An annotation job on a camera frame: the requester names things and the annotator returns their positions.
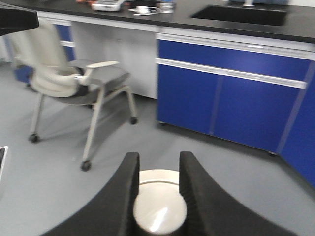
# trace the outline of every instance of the chair armrest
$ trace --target chair armrest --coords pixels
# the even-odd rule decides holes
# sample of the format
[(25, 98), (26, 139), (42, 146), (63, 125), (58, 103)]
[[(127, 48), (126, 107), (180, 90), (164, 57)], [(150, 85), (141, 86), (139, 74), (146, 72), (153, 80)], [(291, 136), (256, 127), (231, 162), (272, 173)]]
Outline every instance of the chair armrest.
[(90, 84), (100, 85), (99, 83), (101, 80), (92, 79), (93, 72), (97, 69), (107, 67), (107, 66), (116, 65), (116, 64), (119, 64), (119, 62), (112, 60), (112, 61), (103, 61), (103, 62), (98, 62), (98, 63), (93, 63), (90, 65), (87, 65), (86, 66), (87, 70), (84, 73), (84, 75), (82, 77), (76, 76), (76, 79), (78, 80), (78, 82), (81, 85), (90, 85)]
[(86, 67), (90, 68), (90, 69), (95, 69), (95, 68), (100, 68), (100, 67), (105, 67), (105, 66), (116, 65), (116, 64), (119, 64), (119, 62), (111, 60), (111, 61), (103, 61), (103, 62), (93, 63), (90, 65), (87, 65)]

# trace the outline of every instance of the device on counter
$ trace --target device on counter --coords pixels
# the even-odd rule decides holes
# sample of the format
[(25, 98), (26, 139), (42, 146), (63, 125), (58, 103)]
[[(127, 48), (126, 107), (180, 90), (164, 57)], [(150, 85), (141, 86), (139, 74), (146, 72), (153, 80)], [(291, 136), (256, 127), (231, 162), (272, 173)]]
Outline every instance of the device on counter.
[(125, 0), (99, 0), (91, 5), (94, 11), (120, 11)]

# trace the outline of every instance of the chair seat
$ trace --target chair seat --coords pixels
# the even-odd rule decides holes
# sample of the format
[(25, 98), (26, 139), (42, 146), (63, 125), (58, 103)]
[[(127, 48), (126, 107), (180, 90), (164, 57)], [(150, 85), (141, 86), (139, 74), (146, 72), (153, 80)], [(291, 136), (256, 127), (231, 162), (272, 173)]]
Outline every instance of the chair seat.
[[(92, 64), (92, 61), (88, 60), (74, 60), (70, 62), (73, 67), (79, 67), (85, 70), (86, 65)], [(104, 81), (105, 94), (112, 91), (116, 87), (120, 86), (129, 76), (125, 70), (116, 66), (107, 66), (98, 69), (94, 74), (93, 78), (100, 79)], [(72, 104), (72, 105), (84, 105), (95, 103), (98, 96), (98, 86), (90, 86), (90, 92), (86, 95), (79, 96), (74, 95), (71, 97), (53, 97), (62, 103)]]

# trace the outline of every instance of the cabinet door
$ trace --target cabinet door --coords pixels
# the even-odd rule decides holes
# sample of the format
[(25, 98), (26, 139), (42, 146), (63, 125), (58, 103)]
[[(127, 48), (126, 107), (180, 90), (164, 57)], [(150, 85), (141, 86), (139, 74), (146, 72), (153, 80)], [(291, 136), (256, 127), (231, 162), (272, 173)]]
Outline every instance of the cabinet door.
[(299, 89), (224, 77), (214, 135), (275, 152)]
[(217, 82), (214, 74), (159, 65), (157, 119), (208, 134)]
[(315, 188), (315, 77), (308, 87), (281, 156)]

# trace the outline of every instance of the floor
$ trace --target floor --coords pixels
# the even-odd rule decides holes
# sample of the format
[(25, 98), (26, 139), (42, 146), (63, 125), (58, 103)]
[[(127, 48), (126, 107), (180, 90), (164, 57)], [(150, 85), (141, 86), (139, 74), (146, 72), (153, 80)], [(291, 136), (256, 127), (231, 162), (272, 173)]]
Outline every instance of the floor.
[(266, 152), (175, 126), (157, 124), (156, 101), (137, 96), (140, 122), (128, 123), (126, 98), (104, 106), (93, 142), (92, 169), (80, 170), (92, 110), (46, 99), (41, 142), (27, 137), (36, 93), (0, 67), (0, 146), (12, 152), (9, 181), (0, 200), (1, 236), (37, 236), (78, 211), (109, 180), (129, 151), (140, 168), (178, 169), (179, 153), (192, 151), (233, 197), (267, 219), (314, 236), (315, 193)]

